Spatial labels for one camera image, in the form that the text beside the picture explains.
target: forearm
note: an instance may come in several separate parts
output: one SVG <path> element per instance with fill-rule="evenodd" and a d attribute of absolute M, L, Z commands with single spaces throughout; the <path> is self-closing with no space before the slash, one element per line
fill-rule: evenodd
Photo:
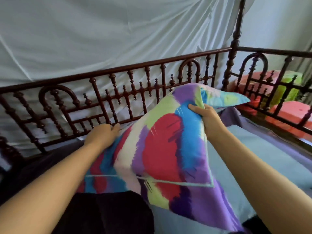
<path fill-rule="evenodd" d="M 302 190 L 263 162 L 228 130 L 211 139 L 211 144 L 272 233 L 312 230 L 312 200 Z"/>
<path fill-rule="evenodd" d="M 82 146 L 3 204 L 0 233 L 51 233 L 101 152 L 99 146 Z"/>

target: wall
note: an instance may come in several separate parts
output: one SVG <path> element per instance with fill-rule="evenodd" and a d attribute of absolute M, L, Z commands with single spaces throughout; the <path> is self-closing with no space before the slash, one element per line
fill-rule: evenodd
<path fill-rule="evenodd" d="M 255 0 L 243 19 L 240 46 L 304 51 L 312 36 L 312 0 Z M 238 52 L 232 72 L 239 73 L 241 63 L 249 53 Z M 280 70 L 283 56 L 267 55 L 269 70 Z M 259 62 L 256 70 L 261 70 Z M 219 76 L 218 87 L 223 75 Z"/>

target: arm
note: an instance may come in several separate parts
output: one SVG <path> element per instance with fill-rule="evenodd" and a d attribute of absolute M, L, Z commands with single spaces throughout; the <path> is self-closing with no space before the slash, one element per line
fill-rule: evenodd
<path fill-rule="evenodd" d="M 85 144 L 43 173 L 0 207 L 0 233 L 48 234 L 60 220 L 85 173 L 118 136 L 103 124 L 95 127 Z"/>
<path fill-rule="evenodd" d="M 267 228 L 273 234 L 310 233 L 312 199 L 230 133 L 212 107 L 189 108 L 203 116 L 208 140 Z"/>

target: multicolored fabric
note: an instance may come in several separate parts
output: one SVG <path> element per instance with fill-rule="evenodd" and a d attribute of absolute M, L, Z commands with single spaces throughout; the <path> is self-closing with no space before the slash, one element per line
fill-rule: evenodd
<path fill-rule="evenodd" d="M 201 116 L 188 104 L 222 110 L 244 95 L 189 83 L 177 87 L 129 127 L 92 165 L 79 192 L 132 190 L 150 204 L 200 223 L 242 231 L 211 174 Z"/>

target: bed frame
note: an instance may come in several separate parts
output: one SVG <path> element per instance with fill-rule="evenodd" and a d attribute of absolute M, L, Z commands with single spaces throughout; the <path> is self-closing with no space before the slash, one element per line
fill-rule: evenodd
<path fill-rule="evenodd" d="M 57 144 L 60 142 L 64 142 L 70 139 L 74 139 L 83 135 L 86 135 L 89 133 L 90 130 L 87 130 L 84 123 L 89 123 L 91 127 L 94 127 L 94 124 L 92 122 L 92 119 L 96 119 L 98 123 L 100 124 L 100 117 L 104 117 L 106 123 L 114 125 L 115 123 L 128 123 L 132 122 L 135 120 L 138 120 L 141 116 L 133 116 L 132 110 L 131 110 L 131 104 L 129 97 L 132 96 L 136 100 L 136 95 L 140 94 L 142 98 L 142 107 L 144 110 L 144 113 L 147 113 L 147 108 L 145 105 L 145 96 L 144 93 L 147 91 L 149 93 L 149 96 L 156 95 L 157 103 L 159 102 L 162 94 L 162 96 L 166 96 L 166 90 L 169 89 L 170 91 L 172 88 L 176 86 L 180 86 L 183 84 L 187 84 L 191 82 L 193 71 L 192 71 L 192 66 L 193 64 L 196 66 L 196 71 L 195 71 L 195 81 L 196 82 L 201 82 L 203 84 L 208 84 L 208 80 L 211 79 L 211 87 L 214 87 L 214 81 L 218 69 L 218 59 L 219 59 L 219 54 L 220 53 L 225 53 L 228 52 L 228 61 L 226 63 L 226 70 L 224 71 L 223 74 L 223 81 L 222 81 L 222 89 L 226 91 L 228 84 L 229 84 L 229 78 L 231 75 L 238 77 L 237 85 L 235 87 L 235 90 L 237 91 L 238 86 L 240 84 L 240 80 L 242 78 L 242 75 L 245 70 L 246 63 L 249 59 L 252 59 L 252 65 L 249 71 L 248 75 L 248 80 L 246 83 L 246 87 L 244 90 L 244 94 L 246 94 L 248 97 L 250 97 L 252 94 L 255 95 L 255 98 L 257 96 L 261 97 L 261 102 L 263 99 L 266 98 L 266 103 L 264 106 L 260 106 L 261 103 L 259 103 L 258 107 L 254 107 L 251 105 L 248 105 L 248 107 L 251 107 L 254 110 L 257 110 L 258 112 L 261 112 L 262 114 L 266 116 L 271 116 L 281 122 L 284 122 L 290 126 L 293 126 L 299 130 L 304 131 L 305 133 L 308 133 L 312 135 L 312 131 L 309 130 L 308 128 L 305 127 L 305 123 L 308 121 L 310 118 L 310 115 L 312 113 L 312 107 L 310 110 L 306 113 L 306 115 L 302 118 L 301 122 L 299 124 L 295 124 L 293 122 L 290 122 L 282 117 L 278 116 L 278 113 L 282 107 L 282 104 L 284 100 L 286 99 L 290 89 L 298 89 L 301 92 L 301 96 L 311 93 L 312 89 L 310 89 L 310 86 L 312 84 L 312 76 L 310 80 L 306 83 L 304 86 L 296 85 L 294 84 L 294 80 L 291 81 L 290 83 L 283 83 L 281 82 L 283 75 L 289 65 L 289 63 L 292 61 L 292 57 L 303 57 L 303 58 L 312 58 L 312 52 L 302 52 L 302 51 L 287 51 L 287 50 L 276 50 L 276 49 L 263 49 L 263 48 L 251 48 L 251 47 L 240 47 L 239 46 L 239 37 L 241 35 L 241 25 L 242 25 L 242 19 L 243 19 L 243 9 L 245 6 L 245 1 L 246 0 L 240 0 L 240 6 L 239 6 L 239 13 L 236 21 L 236 27 L 235 31 L 233 33 L 233 40 L 231 42 L 231 46 L 228 48 L 222 48 L 222 49 L 216 49 L 216 50 L 211 50 L 211 51 L 205 51 L 205 52 L 199 52 L 199 53 L 192 53 L 188 55 L 182 55 L 182 56 L 176 56 L 176 57 L 170 57 L 166 59 L 160 59 L 160 60 L 154 60 L 154 61 L 149 61 L 149 62 L 143 62 L 139 64 L 133 64 L 133 65 L 127 65 L 127 66 L 121 66 L 121 67 L 116 67 L 116 68 L 110 68 L 110 69 L 105 69 L 105 70 L 98 70 L 98 71 L 92 71 L 84 74 L 76 74 L 76 75 L 70 75 L 70 76 L 64 76 L 60 78 L 54 78 L 54 79 L 47 79 L 47 80 L 42 80 L 42 81 L 37 81 L 37 82 L 32 82 L 32 83 L 26 83 L 26 84 L 20 84 L 20 85 L 13 85 L 13 86 L 8 86 L 8 87 L 2 87 L 0 88 L 0 104 L 3 106 L 5 109 L 5 112 L 10 115 L 11 118 L 16 122 L 16 124 L 21 128 L 21 130 L 29 137 L 30 141 L 41 151 L 42 154 L 47 153 L 45 150 L 45 147 Z M 233 73 L 232 72 L 232 66 L 234 65 L 234 59 L 236 56 L 236 53 L 238 51 L 244 51 L 244 52 L 251 52 L 250 55 L 248 55 L 241 66 L 239 74 Z M 267 69 L 268 69 L 268 60 L 267 57 L 264 54 L 273 54 L 273 55 L 283 55 L 285 56 L 285 63 L 280 71 L 280 74 L 278 76 L 278 79 L 276 83 L 272 83 L 272 78 L 268 78 L 267 80 L 263 80 L 264 76 L 266 75 Z M 213 63 L 213 73 L 212 75 L 208 74 L 208 69 L 210 66 L 210 59 L 212 56 L 215 55 L 215 60 Z M 200 64 L 199 62 L 195 59 L 197 57 L 206 57 L 206 70 L 205 72 L 202 73 L 203 77 L 201 77 L 200 73 Z M 255 70 L 255 66 L 258 60 L 262 60 L 263 62 L 263 71 L 260 75 L 260 79 L 253 79 L 252 75 Z M 178 70 L 178 76 L 177 79 L 174 78 L 173 75 L 171 75 L 171 80 L 169 82 L 166 82 L 166 64 L 172 63 L 172 62 L 177 62 L 177 61 L 183 61 L 179 67 Z M 155 82 L 150 81 L 150 67 L 151 66 L 159 66 L 160 71 L 161 71 L 161 82 L 158 82 L 158 79 L 156 79 Z M 182 77 L 182 71 L 184 67 L 187 66 L 187 79 L 186 81 L 183 81 Z M 133 80 L 133 70 L 135 69 L 143 69 L 146 72 L 146 79 L 147 83 L 142 83 L 140 82 L 140 88 L 135 88 L 134 85 L 134 80 Z M 119 72 L 127 72 L 129 75 L 129 80 L 131 82 L 131 89 L 126 89 L 126 86 L 123 86 L 123 91 L 119 92 L 117 86 L 116 86 L 116 80 L 118 80 L 115 77 L 116 73 Z M 109 91 L 107 89 L 98 89 L 96 79 L 95 77 L 109 77 L 111 80 L 112 86 L 114 87 L 114 95 L 110 95 Z M 71 82 L 71 81 L 77 81 L 81 79 L 89 79 L 90 84 L 92 85 L 94 92 L 96 94 L 97 102 L 92 102 L 91 100 L 88 99 L 87 95 L 84 94 L 85 96 L 85 102 L 82 103 L 80 102 L 75 93 L 69 89 L 68 87 L 62 85 L 62 83 L 66 82 Z M 260 94 L 259 89 L 260 86 L 258 87 L 257 91 L 253 91 L 253 88 L 251 90 L 248 89 L 248 85 L 251 81 L 258 82 L 261 85 L 269 85 L 273 86 L 273 90 L 270 94 L 270 96 L 267 96 L 265 94 Z M 274 113 L 270 113 L 269 110 L 269 105 L 270 102 L 274 96 L 274 93 L 277 90 L 277 87 L 279 85 L 286 86 L 287 90 L 285 91 L 280 103 L 278 104 L 276 110 Z M 45 114 L 36 114 L 28 105 L 27 101 L 24 98 L 24 94 L 22 93 L 23 90 L 27 89 L 33 89 L 33 88 L 40 88 L 40 92 L 38 94 L 38 99 L 39 102 L 41 103 L 43 110 L 46 112 Z M 59 96 L 59 91 L 64 91 L 67 93 L 71 98 L 72 98 L 72 103 L 73 107 L 66 108 L 64 105 L 64 102 Z M 58 120 L 55 117 L 55 114 L 52 110 L 52 107 L 49 106 L 49 103 L 53 102 L 47 102 L 45 96 L 47 93 L 50 93 L 51 95 L 54 96 L 56 105 L 59 106 L 59 110 L 61 110 L 62 114 L 66 118 L 68 125 L 72 129 L 72 133 L 68 134 L 65 132 L 65 130 L 62 128 L 62 126 L 59 124 Z M 19 115 L 16 113 L 16 110 L 12 108 L 9 103 L 6 101 L 5 97 L 3 96 L 4 94 L 7 93 L 13 93 L 13 96 L 17 98 L 21 104 L 25 107 L 29 114 L 29 118 L 26 120 L 22 120 Z M 120 99 L 125 98 L 126 104 L 128 106 L 128 111 L 129 111 L 129 118 L 126 120 L 119 121 L 117 118 L 117 115 L 115 114 L 114 110 L 114 105 L 113 105 L 113 100 L 117 100 L 120 104 Z M 110 108 L 105 108 L 104 102 L 107 101 L 109 103 Z M 81 118 L 78 120 L 72 120 L 69 113 L 80 111 L 80 110 L 85 110 L 85 109 L 90 109 L 92 107 L 100 106 L 102 113 L 93 115 L 91 117 L 85 117 Z M 114 121 L 110 121 L 109 116 L 107 114 L 107 110 L 111 110 Z M 58 139 L 48 141 L 45 143 L 40 143 L 40 141 L 33 135 L 33 133 L 29 130 L 27 127 L 27 124 L 29 123 L 35 123 L 37 125 L 37 128 L 40 128 L 44 133 L 47 133 L 46 128 L 45 128 L 45 123 L 44 120 L 50 118 L 57 130 L 60 133 L 60 137 Z M 78 131 L 76 128 L 76 124 L 80 124 L 81 127 L 83 128 L 83 131 Z M 12 146 L 7 144 L 7 140 L 4 137 L 0 136 L 0 148 L 2 149 L 2 155 L 5 157 L 7 161 L 9 161 L 13 165 L 21 165 L 25 161 L 24 158 L 21 156 L 21 154 L 18 152 L 17 149 L 13 148 Z"/>

